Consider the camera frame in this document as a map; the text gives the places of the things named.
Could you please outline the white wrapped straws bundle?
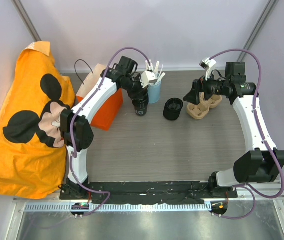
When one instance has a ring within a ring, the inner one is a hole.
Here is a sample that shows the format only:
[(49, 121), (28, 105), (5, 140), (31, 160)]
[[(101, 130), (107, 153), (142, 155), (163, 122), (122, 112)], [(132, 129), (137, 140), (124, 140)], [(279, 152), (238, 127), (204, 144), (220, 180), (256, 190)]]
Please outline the white wrapped straws bundle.
[(157, 61), (155, 63), (155, 66), (153, 66), (154, 72), (157, 74), (157, 77), (158, 77), (157, 82), (161, 81), (165, 76), (165, 73), (163, 72), (163, 65), (161, 65), (161, 69), (159, 69), (159, 67), (160, 67), (160, 61)]

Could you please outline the orange paper bag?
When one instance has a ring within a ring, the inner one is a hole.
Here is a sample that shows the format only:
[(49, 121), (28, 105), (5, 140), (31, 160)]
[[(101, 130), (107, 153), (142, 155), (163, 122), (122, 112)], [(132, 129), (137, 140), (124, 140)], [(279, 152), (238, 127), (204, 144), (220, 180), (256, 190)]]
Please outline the orange paper bag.
[[(97, 64), (93, 68), (93, 72), (89, 73), (85, 77), (83, 81), (84, 83), (81, 84), (79, 90), (76, 93), (77, 102), (80, 102), (86, 96), (86, 94), (88, 94), (89, 91), (93, 89), (100, 77), (100, 74), (105, 68), (105, 65)], [(122, 90), (119, 89), (115, 94), (109, 97), (101, 106), (101, 108), (96, 112), (90, 125), (95, 128), (108, 131), (122, 104)]]

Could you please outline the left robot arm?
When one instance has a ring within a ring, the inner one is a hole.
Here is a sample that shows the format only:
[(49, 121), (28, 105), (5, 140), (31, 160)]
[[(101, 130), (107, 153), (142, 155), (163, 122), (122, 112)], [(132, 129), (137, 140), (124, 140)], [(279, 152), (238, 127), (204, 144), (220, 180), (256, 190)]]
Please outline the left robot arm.
[(87, 153), (93, 141), (91, 122), (103, 104), (120, 89), (127, 92), (135, 114), (144, 116), (148, 105), (148, 84), (156, 79), (152, 64), (137, 73), (137, 63), (122, 56), (113, 67), (105, 68), (92, 90), (71, 110), (60, 114), (60, 132), (66, 144), (69, 172), (60, 187), (61, 200), (84, 199), (88, 195)]

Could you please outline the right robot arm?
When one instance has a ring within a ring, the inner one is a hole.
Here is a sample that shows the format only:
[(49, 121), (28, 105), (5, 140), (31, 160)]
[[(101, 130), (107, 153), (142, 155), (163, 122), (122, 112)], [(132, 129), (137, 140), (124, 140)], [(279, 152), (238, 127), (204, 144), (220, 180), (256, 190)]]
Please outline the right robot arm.
[(222, 97), (229, 99), (240, 121), (246, 153), (228, 170), (214, 172), (209, 178), (208, 193), (220, 197), (226, 188), (240, 184), (271, 183), (280, 176), (284, 166), (284, 150), (278, 150), (263, 120), (256, 85), (246, 82), (245, 63), (226, 63), (225, 75), (214, 77), (213, 59), (204, 59), (200, 66), (205, 75), (192, 82), (190, 92), (183, 98), (187, 113), (196, 120), (203, 119), (217, 107)]

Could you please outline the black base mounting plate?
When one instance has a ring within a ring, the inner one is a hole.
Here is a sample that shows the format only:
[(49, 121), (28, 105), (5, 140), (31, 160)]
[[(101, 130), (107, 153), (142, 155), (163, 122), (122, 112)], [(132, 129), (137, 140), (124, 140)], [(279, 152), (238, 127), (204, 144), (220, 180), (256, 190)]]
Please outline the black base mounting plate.
[(109, 205), (187, 205), (202, 204), (204, 199), (235, 199), (237, 191), (230, 187), (215, 187), (200, 181), (127, 181), (127, 182), (90, 182), (85, 187), (94, 190), (89, 193), (78, 184), (66, 181), (59, 186), (61, 200), (91, 200), (101, 204), (109, 192), (106, 201)]

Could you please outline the slotted aluminium rail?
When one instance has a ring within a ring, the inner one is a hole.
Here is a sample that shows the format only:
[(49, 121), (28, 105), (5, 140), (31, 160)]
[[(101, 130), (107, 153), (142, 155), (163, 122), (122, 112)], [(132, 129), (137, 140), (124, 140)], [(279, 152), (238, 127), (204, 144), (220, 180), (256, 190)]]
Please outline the slotted aluminium rail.
[[(79, 202), (29, 202), (25, 204), (24, 212), (88, 212), (97, 208), (97, 204), (81, 206)], [(211, 203), (206, 201), (201, 204), (155, 204), (155, 205), (131, 205), (131, 204), (104, 204), (98, 208), (99, 212), (191, 212), (211, 211)]]

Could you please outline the orange cartoon mouse cloth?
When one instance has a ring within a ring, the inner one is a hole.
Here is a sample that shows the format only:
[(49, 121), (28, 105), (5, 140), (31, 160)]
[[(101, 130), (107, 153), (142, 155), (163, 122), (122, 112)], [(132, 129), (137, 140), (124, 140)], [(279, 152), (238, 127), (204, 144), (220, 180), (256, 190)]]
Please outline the orange cartoon mouse cloth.
[(48, 41), (20, 53), (0, 109), (0, 195), (43, 199), (62, 184), (66, 147), (60, 132), (75, 93), (55, 67)]

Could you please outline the brown pulp cup carrier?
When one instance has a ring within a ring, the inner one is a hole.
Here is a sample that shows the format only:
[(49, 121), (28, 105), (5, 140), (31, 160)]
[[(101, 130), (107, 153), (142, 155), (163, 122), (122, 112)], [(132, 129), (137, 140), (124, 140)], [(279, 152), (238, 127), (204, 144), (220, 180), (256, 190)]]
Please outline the brown pulp cup carrier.
[(209, 100), (204, 99), (204, 93), (200, 94), (200, 104), (189, 103), (186, 112), (195, 120), (201, 120), (209, 113), (210, 109), (217, 107), (222, 101), (222, 96), (213, 95)]

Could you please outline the stack of black cups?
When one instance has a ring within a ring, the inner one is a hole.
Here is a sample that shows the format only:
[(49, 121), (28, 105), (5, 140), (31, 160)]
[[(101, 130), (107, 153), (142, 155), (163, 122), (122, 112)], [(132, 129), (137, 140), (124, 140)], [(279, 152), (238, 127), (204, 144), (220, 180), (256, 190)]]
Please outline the stack of black cups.
[(146, 115), (148, 103), (148, 95), (145, 95), (140, 99), (133, 99), (132, 105), (134, 107), (135, 114), (139, 117)]

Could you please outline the light blue tin cup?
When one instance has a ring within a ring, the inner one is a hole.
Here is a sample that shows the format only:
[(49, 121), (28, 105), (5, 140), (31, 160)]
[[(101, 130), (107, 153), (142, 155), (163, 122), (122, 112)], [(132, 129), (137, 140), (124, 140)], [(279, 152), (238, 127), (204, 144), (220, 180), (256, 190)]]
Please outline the light blue tin cup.
[(160, 99), (161, 81), (148, 85), (149, 104), (155, 104)]

